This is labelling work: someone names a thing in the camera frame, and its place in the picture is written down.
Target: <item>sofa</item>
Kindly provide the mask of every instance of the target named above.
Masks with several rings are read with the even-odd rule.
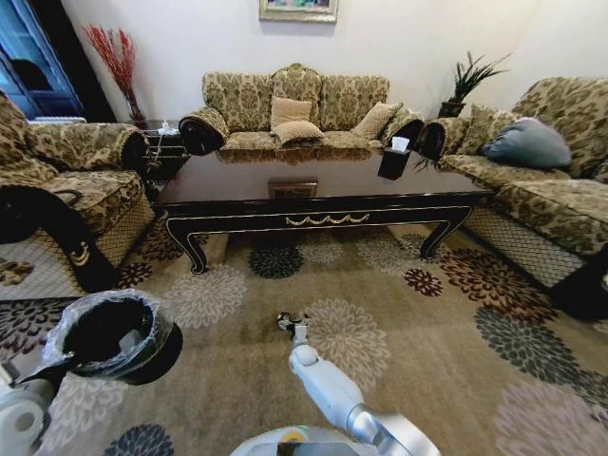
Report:
[[[0,300],[110,289],[154,213],[125,124],[30,125],[0,92]]]
[[[274,74],[211,72],[202,78],[205,107],[181,119],[180,133],[190,154],[216,151],[222,162],[365,160],[395,135],[415,142],[424,126],[421,115],[401,108],[376,140],[350,132],[386,101],[389,85],[378,76],[321,75],[301,64]],[[270,131],[273,96],[311,101],[310,120],[326,138],[281,147]]]
[[[519,117],[556,128],[572,151],[571,164],[539,170],[499,164],[479,152],[464,155],[471,120],[463,118],[428,123],[422,150],[494,192],[465,226],[551,288],[608,242],[608,80],[538,81],[482,133],[493,138]]]

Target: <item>floral patterned carpet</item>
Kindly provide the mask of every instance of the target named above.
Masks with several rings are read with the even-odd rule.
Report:
[[[424,226],[199,237],[189,272],[158,223],[119,288],[164,299],[182,328],[176,366],[131,387],[69,376],[41,456],[228,455],[272,428],[326,424],[288,367],[280,311],[374,409],[398,410],[446,455],[608,454],[608,334],[462,233],[433,260]],[[70,300],[0,303],[0,358],[36,366]]]

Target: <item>dark wooden coffee table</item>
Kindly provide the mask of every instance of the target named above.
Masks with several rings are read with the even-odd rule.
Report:
[[[159,194],[158,205],[168,211],[166,228],[192,259],[194,274],[207,262],[196,234],[437,222],[421,248],[428,258],[490,192],[420,160],[410,152],[407,163],[394,154],[384,161],[373,155],[298,165],[223,163],[213,153],[191,157]],[[287,198],[270,198],[269,182]]]

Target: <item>framed picture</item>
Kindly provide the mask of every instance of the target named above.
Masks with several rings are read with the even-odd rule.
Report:
[[[315,181],[306,182],[268,182],[268,195],[271,199],[284,200],[288,198],[314,198],[316,196]]]
[[[268,21],[335,22],[338,0],[259,0],[259,18]]]

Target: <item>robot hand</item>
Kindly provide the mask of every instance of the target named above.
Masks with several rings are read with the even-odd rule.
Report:
[[[30,456],[38,450],[58,389],[44,378],[15,387],[15,377],[10,364],[0,366],[0,456]]]
[[[399,414],[376,414],[364,404],[354,382],[333,363],[322,359],[308,344],[309,318],[278,317],[279,328],[292,333],[290,368],[334,426],[357,441],[374,445],[381,455],[438,456],[437,447],[412,422]]]

